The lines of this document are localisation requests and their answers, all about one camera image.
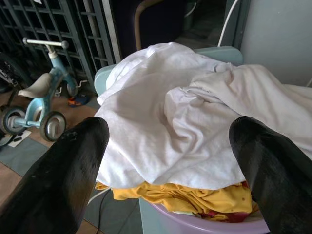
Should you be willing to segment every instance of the white seat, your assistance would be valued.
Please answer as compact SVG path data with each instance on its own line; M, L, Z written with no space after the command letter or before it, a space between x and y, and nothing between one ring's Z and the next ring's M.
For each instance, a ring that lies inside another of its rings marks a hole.
M48 94L52 76L50 73L42 74L35 83L27 89L19 91L19 96L28 98L43 98Z

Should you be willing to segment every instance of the floor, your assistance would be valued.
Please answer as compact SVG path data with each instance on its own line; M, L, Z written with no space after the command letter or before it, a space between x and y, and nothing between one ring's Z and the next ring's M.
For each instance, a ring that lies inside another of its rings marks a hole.
M10 93L0 94L0 106L5 104ZM12 105L26 108L30 100L24 97L15 97ZM85 106L70 108L67 99L56 97L53 99L52 109L60 111L67 120L68 128L93 116L99 105L96 98ZM40 137L39 130L29 129L32 133L16 148L5 146L0 148L0 205L6 200L15 186L27 172L29 167L51 147L52 143ZM86 209L84 221L77 234L95 234L99 222L99 206L102 200L100 195L93 200ZM113 200L110 192L102 204L100 229L102 234L142 234L141 215L137 199L126 201Z
M175 42L191 49L217 46L224 22L225 0L199 0L192 26Z

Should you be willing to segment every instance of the metal gate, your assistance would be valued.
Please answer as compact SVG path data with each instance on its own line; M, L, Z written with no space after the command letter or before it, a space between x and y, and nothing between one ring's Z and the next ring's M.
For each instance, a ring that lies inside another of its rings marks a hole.
M65 66L91 87L95 72L115 63L101 0L0 0L0 50L19 50L41 66L50 64L44 46L24 45L22 38L69 42L55 48Z

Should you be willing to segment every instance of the tiled floor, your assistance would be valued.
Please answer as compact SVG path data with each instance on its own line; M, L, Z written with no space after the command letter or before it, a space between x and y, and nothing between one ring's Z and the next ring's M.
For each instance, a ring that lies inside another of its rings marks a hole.
M9 93L0 94L0 106L5 104ZM23 97L15 97L13 105L27 107L29 100ZM67 100L63 97L53 99L53 110L60 111L67 120L70 128L81 122L86 117L93 116L99 105L96 99L81 107L70 108ZM39 130L31 128L31 135L16 148L6 146L0 148L0 205L5 201L21 177L27 172L29 167L52 145L51 142L44 141L39 134ZM95 234L99 218L99 205L102 195L93 200L87 207L84 219L78 234ZM141 215L137 199L126 201L113 200L110 192L102 204L101 230L105 234L141 234Z

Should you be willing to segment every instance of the tricycle wheel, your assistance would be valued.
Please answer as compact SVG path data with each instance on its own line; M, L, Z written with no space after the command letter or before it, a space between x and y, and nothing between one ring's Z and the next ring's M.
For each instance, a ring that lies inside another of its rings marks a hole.
M40 134L47 141L56 141L65 131L66 119L56 111L48 113L40 123Z
M22 133L25 127L15 124L16 118L25 118L25 110L18 106L6 107L0 115L0 129L12 135Z
M67 84L67 92L68 92L68 94L69 94L70 97L74 97L74 96L76 96L77 93L78 93L78 88L77 88L78 85L77 85L77 82L76 82L75 79L74 79L74 84L75 84L75 87L74 87L74 88L70 87L70 85Z

